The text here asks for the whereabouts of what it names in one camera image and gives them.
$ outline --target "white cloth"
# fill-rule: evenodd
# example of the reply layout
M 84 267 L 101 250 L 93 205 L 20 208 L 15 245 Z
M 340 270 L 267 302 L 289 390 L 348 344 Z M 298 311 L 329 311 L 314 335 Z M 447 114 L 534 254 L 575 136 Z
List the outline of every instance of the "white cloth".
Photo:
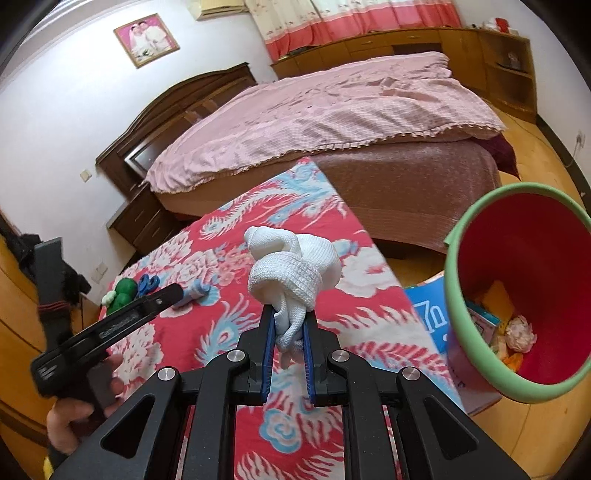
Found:
M 256 260 L 248 291 L 276 311 L 275 343 L 285 368 L 291 358 L 301 360 L 301 327 L 316 296 L 339 282 L 339 255 L 326 238 L 267 226 L 250 227 L 244 240 Z

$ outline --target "bed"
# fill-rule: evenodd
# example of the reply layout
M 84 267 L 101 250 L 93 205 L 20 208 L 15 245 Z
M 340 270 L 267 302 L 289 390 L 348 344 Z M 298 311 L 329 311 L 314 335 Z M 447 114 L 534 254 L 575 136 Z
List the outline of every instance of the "bed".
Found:
M 378 368 L 419 367 L 459 403 L 445 361 L 395 275 L 309 158 L 204 216 L 121 275 L 158 275 L 161 286 L 187 287 L 195 279 L 211 285 L 199 303 L 165 310 L 113 346 L 124 356 L 116 373 L 126 398 L 157 369 L 202 367 L 257 325 L 262 306 L 247 290 L 254 259 L 243 235 L 260 225 L 333 242 L 343 274 L 336 288 L 320 293 L 315 311 L 341 347 Z M 235 478 L 344 478 L 342 428 L 340 407 L 312 408 L 304 367 L 281 369 L 276 352 L 268 402 L 239 407 L 236 414 Z
M 217 90 L 187 100 L 175 86 L 99 157 L 118 162 L 109 176 L 124 193 L 143 179 L 170 212 L 201 217 L 313 155 L 373 238 L 443 252 L 467 207 L 499 186 L 498 170 L 516 173 L 502 123 L 449 78 L 441 53 L 260 86 L 246 65 L 208 75 Z

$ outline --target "pink duvet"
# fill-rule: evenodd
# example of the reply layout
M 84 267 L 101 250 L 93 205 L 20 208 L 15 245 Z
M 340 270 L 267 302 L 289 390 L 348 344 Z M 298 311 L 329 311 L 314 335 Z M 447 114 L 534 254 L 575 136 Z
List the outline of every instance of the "pink duvet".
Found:
M 155 192 L 187 192 L 288 153 L 488 139 L 503 127 L 450 78 L 443 53 L 381 57 L 244 90 L 164 150 L 146 181 Z

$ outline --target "trash bin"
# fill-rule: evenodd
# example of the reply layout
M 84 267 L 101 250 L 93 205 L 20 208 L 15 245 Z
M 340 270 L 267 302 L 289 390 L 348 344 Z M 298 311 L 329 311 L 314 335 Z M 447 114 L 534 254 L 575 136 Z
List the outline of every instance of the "trash bin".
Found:
M 591 368 L 591 219 L 564 193 L 516 183 L 479 199 L 446 239 L 451 369 L 470 388 L 538 403 Z M 518 373 L 481 338 L 464 298 L 501 280 L 538 339 Z

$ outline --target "picture frame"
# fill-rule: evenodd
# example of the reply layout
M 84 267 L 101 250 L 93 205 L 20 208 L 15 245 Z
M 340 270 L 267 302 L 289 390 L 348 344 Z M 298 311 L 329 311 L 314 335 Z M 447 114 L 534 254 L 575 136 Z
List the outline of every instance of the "picture frame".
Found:
M 158 14 L 121 25 L 113 33 L 138 69 L 180 49 Z

